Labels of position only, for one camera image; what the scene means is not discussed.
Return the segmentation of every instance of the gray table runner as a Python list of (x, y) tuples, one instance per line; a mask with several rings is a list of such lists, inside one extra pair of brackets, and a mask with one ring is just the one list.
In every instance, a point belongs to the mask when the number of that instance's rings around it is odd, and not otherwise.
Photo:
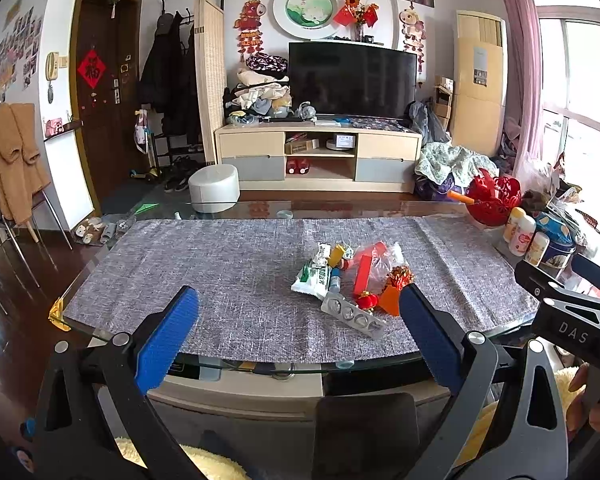
[[(434, 307), (463, 329), (490, 330), (533, 312), (537, 301), (484, 234), (462, 217), (328, 220), (147, 220), (136, 223), (91, 273), (65, 316), (133, 332), (182, 285), (200, 295), (200, 316), (181, 351), (261, 362), (334, 362), (416, 351), (402, 319), (379, 341), (290, 290), (319, 242), (398, 242)], [(344, 272), (350, 297), (354, 272)]]

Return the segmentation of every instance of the shoe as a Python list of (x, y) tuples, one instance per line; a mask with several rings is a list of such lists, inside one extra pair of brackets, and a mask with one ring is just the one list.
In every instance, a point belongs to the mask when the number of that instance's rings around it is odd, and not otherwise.
[(182, 180), (183, 175), (182, 171), (175, 171), (173, 176), (164, 183), (165, 192), (170, 193), (171, 191), (175, 191), (175, 188)]
[(182, 179), (175, 185), (175, 187), (173, 188), (174, 191), (184, 191), (185, 189), (187, 189), (187, 187), (189, 187), (189, 177), (192, 175), (193, 173), (187, 173), (185, 174)]

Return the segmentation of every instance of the gray drawer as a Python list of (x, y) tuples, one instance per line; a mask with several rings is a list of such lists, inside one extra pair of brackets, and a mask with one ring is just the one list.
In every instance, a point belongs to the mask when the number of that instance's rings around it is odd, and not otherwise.
[(238, 170), (238, 180), (284, 180), (285, 157), (283, 156), (232, 156), (222, 159)]
[(397, 158), (358, 158), (356, 162), (357, 182), (413, 182), (414, 160)]

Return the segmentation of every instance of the chinese flag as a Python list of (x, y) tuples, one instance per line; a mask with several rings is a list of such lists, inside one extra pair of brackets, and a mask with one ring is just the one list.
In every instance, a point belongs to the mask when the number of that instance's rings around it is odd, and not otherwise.
[(355, 22), (356, 19), (351, 12), (351, 9), (347, 6), (342, 6), (338, 13), (333, 17), (333, 21), (347, 27), (351, 23)]
[(362, 17), (365, 19), (365, 22), (369, 27), (373, 27), (374, 23), (378, 20), (376, 8), (373, 5), (368, 6)]

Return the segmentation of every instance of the white bottle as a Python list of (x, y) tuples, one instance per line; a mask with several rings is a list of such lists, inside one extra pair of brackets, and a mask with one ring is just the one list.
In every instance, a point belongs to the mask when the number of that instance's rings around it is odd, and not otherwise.
[(511, 210), (509, 215), (509, 219), (507, 220), (507, 225), (504, 227), (504, 232), (502, 237), (504, 241), (508, 244), (511, 241), (511, 237), (513, 236), (513, 231), (516, 230), (516, 225), (518, 225), (518, 221), (525, 215), (525, 210), (521, 207), (515, 207)]
[(524, 256), (531, 243), (531, 238), (536, 230), (536, 221), (529, 215), (524, 215), (518, 220), (516, 230), (509, 242), (509, 251), (514, 256)]
[(526, 252), (525, 260), (528, 261), (534, 267), (537, 267), (546, 252), (546, 248), (549, 246), (549, 237), (541, 232), (537, 232), (534, 236), (529, 250)]

